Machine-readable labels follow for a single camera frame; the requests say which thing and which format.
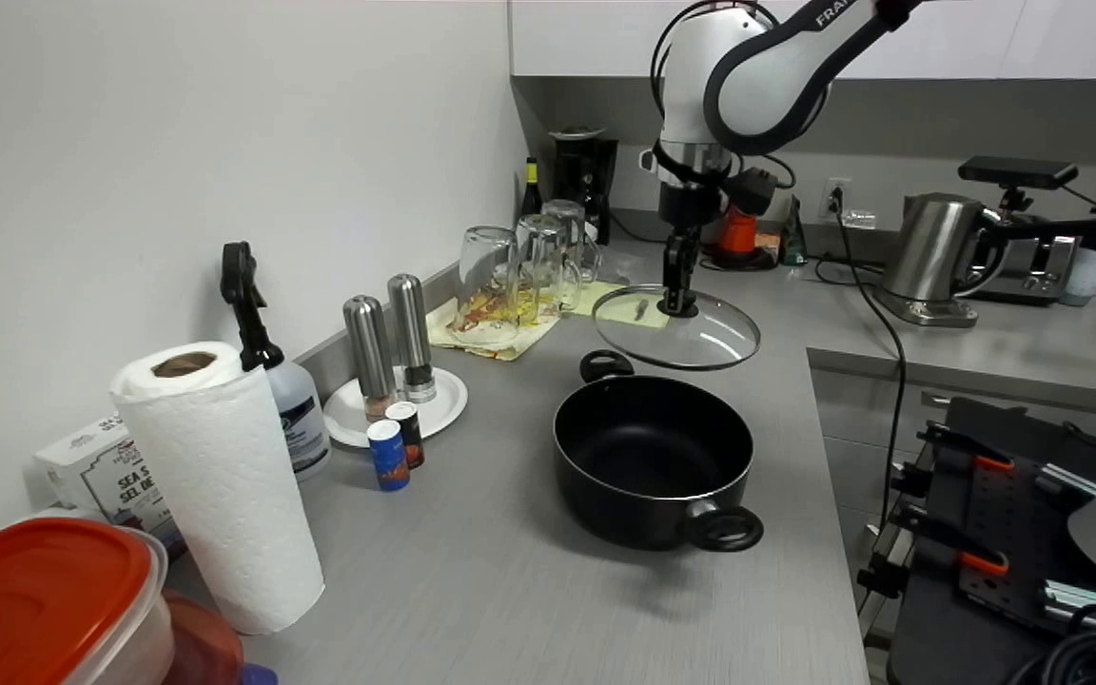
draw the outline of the electric kettle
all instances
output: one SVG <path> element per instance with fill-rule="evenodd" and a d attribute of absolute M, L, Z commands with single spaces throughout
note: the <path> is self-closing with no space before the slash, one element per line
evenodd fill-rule
<path fill-rule="evenodd" d="M 911 199 L 896 252 L 872 299 L 906 323 L 971 329 L 979 318 L 963 305 L 982 290 L 1004 256 L 1004 242 L 989 242 L 1004 223 L 982 202 L 953 196 Z M 984 270 L 971 270 L 974 248 L 989 242 Z"/>

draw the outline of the paper towel roll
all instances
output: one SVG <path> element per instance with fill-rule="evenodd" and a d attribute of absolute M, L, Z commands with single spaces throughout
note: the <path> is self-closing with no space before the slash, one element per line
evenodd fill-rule
<path fill-rule="evenodd" d="M 323 568 L 264 375 L 188 343 L 129 363 L 111 395 L 225 621 L 243 636 L 300 621 Z"/>

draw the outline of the black pot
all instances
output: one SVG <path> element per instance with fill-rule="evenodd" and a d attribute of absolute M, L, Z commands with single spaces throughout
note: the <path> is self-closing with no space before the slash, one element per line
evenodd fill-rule
<path fill-rule="evenodd" d="M 554 413 L 554 484 L 569 516 L 631 550 L 754 550 L 762 519 L 741 509 L 749 429 L 716 395 L 631 376 L 607 352 L 580 358 L 580 381 Z"/>

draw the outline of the small bottle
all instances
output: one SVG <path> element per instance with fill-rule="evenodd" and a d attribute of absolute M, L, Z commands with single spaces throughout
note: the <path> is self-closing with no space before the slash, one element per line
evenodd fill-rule
<path fill-rule="evenodd" d="M 319 394 L 306 368 L 289 363 L 282 347 L 270 343 L 257 310 L 264 305 L 256 290 L 256 258 L 248 243 L 225 243 L 220 252 L 220 299 L 230 305 L 239 323 L 239 363 L 243 368 L 262 367 L 276 404 L 285 450 L 294 471 L 306 471 L 325 459 L 325 429 L 319 413 Z"/>
<path fill-rule="evenodd" d="M 374 460 L 374 475 L 380 479 L 380 493 L 403 493 L 405 489 L 405 460 L 403 460 L 399 427 L 388 420 L 369 424 L 363 450 Z"/>
<path fill-rule="evenodd" d="M 791 216 L 782 223 L 778 263 L 782 267 L 801 267 L 807 263 L 807 234 L 801 234 L 801 223 L 799 223 L 799 207 L 791 207 Z"/>
<path fill-rule="evenodd" d="M 535 159 L 535 157 L 525 157 L 516 216 L 540 214 L 540 207 L 544 207 L 544 196 L 540 196 L 540 159 Z"/>
<path fill-rule="evenodd" d="M 418 408 L 414 404 L 393 404 L 388 420 L 399 427 L 405 469 L 424 464 L 424 441 L 422 441 Z"/>

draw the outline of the pepper shaker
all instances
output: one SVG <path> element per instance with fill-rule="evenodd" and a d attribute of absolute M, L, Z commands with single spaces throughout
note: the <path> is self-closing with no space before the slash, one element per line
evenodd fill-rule
<path fill-rule="evenodd" d="M 363 401 L 363 424 L 376 424 L 385 420 L 395 388 L 385 338 L 385 305 L 376 299 L 351 299 L 344 332 L 355 347 L 358 388 Z"/>
<path fill-rule="evenodd" d="M 431 363 L 431 337 L 424 337 L 424 290 L 414 273 L 395 273 L 388 281 L 399 347 L 403 347 L 403 395 L 414 404 L 432 401 L 432 363 Z"/>

